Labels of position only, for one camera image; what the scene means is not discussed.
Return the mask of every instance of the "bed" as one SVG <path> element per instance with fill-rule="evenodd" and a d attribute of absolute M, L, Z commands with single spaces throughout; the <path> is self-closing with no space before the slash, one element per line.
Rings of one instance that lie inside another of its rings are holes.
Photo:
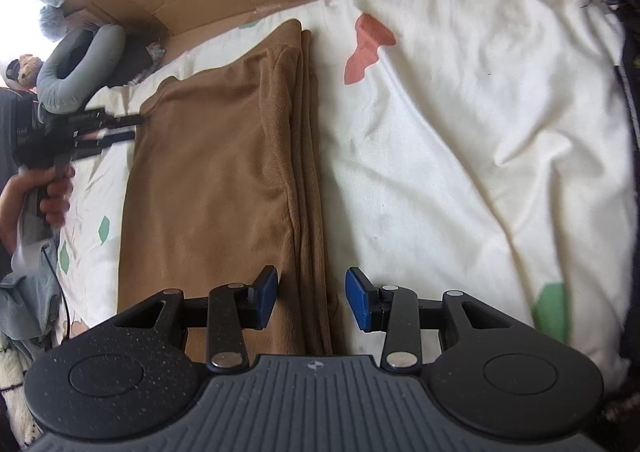
<path fill-rule="evenodd" d="M 313 33 L 329 278 L 343 290 L 359 266 L 421 298 L 461 289 L 587 354 L 616 388 L 636 240 L 616 20 L 586 0 L 318 0 L 88 107 L 136 113 L 166 77 L 224 66 L 289 18 Z M 76 163 L 58 255 L 72 332 L 116 313 L 132 154 Z M 350 352 L 378 359 L 383 335 L 358 331 L 342 300 Z"/>

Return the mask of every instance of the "finger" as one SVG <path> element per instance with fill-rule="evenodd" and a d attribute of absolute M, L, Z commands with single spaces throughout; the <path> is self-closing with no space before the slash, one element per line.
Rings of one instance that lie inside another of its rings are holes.
<path fill-rule="evenodd" d="M 49 183 L 49 186 L 47 186 L 47 195 L 49 197 L 64 197 L 70 194 L 73 189 L 74 186 L 71 184 L 71 179 L 65 177 Z"/>
<path fill-rule="evenodd" d="M 64 213 L 48 213 L 45 218 L 53 228 L 62 228 L 65 225 Z"/>
<path fill-rule="evenodd" d="M 12 185 L 15 186 L 18 191 L 24 193 L 32 188 L 44 186 L 55 178 L 56 169 L 54 167 L 46 170 L 34 168 L 13 176 Z"/>
<path fill-rule="evenodd" d="M 69 211 L 69 203 L 62 197 L 49 197 L 40 201 L 42 213 L 63 213 Z"/>
<path fill-rule="evenodd" d="M 100 135 L 100 131 L 96 130 L 95 132 L 89 132 L 87 134 L 84 134 L 82 136 L 82 139 L 98 139 L 99 135 Z"/>

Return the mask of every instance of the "blue gripper pad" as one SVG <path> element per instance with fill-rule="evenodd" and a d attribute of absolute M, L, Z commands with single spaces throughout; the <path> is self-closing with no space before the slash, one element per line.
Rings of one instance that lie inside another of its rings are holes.
<path fill-rule="evenodd" d="M 353 311 L 353 316 L 361 331 L 371 330 L 371 310 L 369 296 L 364 284 L 358 279 L 353 268 L 347 270 L 344 276 L 344 292 Z"/>
<path fill-rule="evenodd" d="M 271 273 L 266 278 L 258 291 L 258 302 L 255 308 L 258 327 L 264 329 L 269 323 L 269 317 L 278 297 L 278 271 L 272 267 Z"/>

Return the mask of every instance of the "plush toy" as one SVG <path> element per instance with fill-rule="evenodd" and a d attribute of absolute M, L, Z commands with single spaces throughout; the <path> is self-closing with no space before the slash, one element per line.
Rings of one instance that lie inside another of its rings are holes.
<path fill-rule="evenodd" d="M 42 68 L 42 60 L 32 54 L 20 55 L 20 73 L 18 73 L 18 83 L 27 88 L 36 86 L 38 73 Z"/>
<path fill-rule="evenodd" d="M 20 59 L 14 60 L 7 67 L 7 78 L 20 83 L 25 88 L 33 88 L 36 86 L 42 64 L 42 60 L 37 56 L 21 54 Z"/>

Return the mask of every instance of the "circular pad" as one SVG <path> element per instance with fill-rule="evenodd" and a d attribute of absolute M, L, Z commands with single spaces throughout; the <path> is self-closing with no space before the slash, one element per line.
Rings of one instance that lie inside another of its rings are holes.
<path fill-rule="evenodd" d="M 123 355 L 89 356 L 69 373 L 69 382 L 80 393 L 95 398 L 124 394 L 142 380 L 139 361 Z"/>
<path fill-rule="evenodd" d="M 510 394 L 538 394 L 553 387 L 556 368 L 531 355 L 496 356 L 484 365 L 484 377 L 495 388 Z"/>

